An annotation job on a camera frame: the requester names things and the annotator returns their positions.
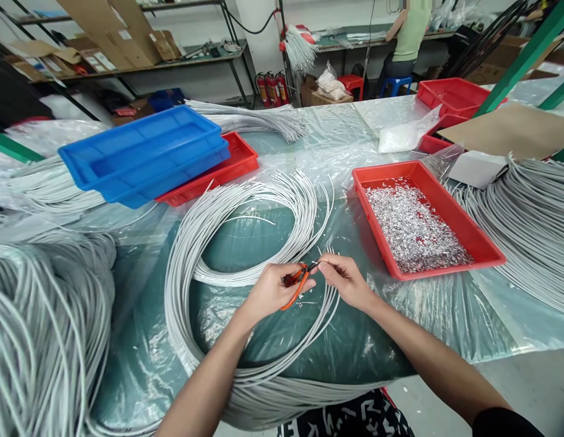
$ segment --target red stool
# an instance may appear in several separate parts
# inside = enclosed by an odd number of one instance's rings
[[[362,77],[356,75],[346,75],[339,77],[338,80],[342,82],[344,87],[351,94],[353,93],[353,89],[360,88],[361,91],[359,92],[359,101],[362,101],[362,86],[364,84],[364,80],[362,79]]]

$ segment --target fire extinguisher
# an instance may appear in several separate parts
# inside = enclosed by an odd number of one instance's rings
[[[284,73],[279,72],[276,75],[277,80],[277,87],[280,90],[280,98],[282,99],[283,104],[288,104],[288,87],[286,86],[286,76]]]
[[[263,73],[259,73],[256,78],[256,86],[257,89],[259,90],[259,96],[262,99],[262,103],[265,107],[269,107],[270,106],[270,99],[268,98],[268,91],[266,90],[266,84],[265,84],[265,76],[263,75]]]
[[[270,99],[274,106],[281,106],[282,100],[280,99],[280,90],[277,88],[277,81],[271,72],[267,72],[265,75],[265,83],[268,86],[268,91],[270,92]]]

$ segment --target metal terminal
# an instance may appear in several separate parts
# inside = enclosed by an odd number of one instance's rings
[[[384,188],[365,191],[403,273],[474,262],[424,194],[409,185],[408,178],[394,178]]]

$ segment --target blue plastic tray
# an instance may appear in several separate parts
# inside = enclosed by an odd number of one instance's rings
[[[220,133],[221,127],[183,105],[58,152],[80,189],[136,209],[229,159]]]

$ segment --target scissors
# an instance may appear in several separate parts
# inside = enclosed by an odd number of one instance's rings
[[[318,261],[314,261],[310,265],[300,263],[300,266],[302,266],[302,268],[300,270],[298,270],[298,272],[296,274],[286,275],[284,277],[284,285],[286,287],[292,286],[292,285],[294,285],[295,283],[298,283],[298,282],[300,282],[300,285],[298,286],[298,289],[294,293],[294,296],[292,297],[292,299],[286,305],[284,305],[282,308],[280,308],[280,310],[285,311],[289,307],[292,306],[292,303],[294,303],[296,301],[296,299],[298,298],[298,296],[302,292],[302,289],[304,288],[304,284],[306,283],[308,276],[310,276],[310,272],[315,267],[317,267],[318,264],[320,264]]]

